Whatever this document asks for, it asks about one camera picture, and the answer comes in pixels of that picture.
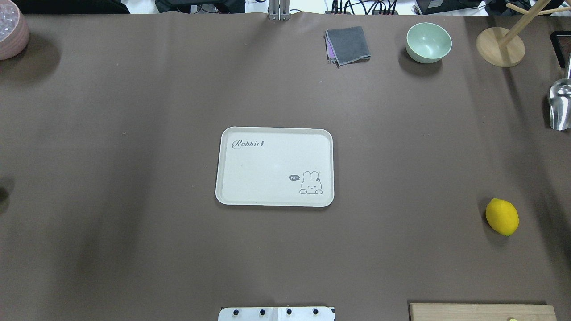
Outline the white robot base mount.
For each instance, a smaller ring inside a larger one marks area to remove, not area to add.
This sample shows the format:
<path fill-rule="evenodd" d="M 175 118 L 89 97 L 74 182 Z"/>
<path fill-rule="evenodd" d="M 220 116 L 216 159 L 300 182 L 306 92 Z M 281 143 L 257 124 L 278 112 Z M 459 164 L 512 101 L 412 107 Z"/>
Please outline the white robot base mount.
<path fill-rule="evenodd" d="M 226 307 L 218 314 L 219 321 L 335 321 L 334 307 Z"/>

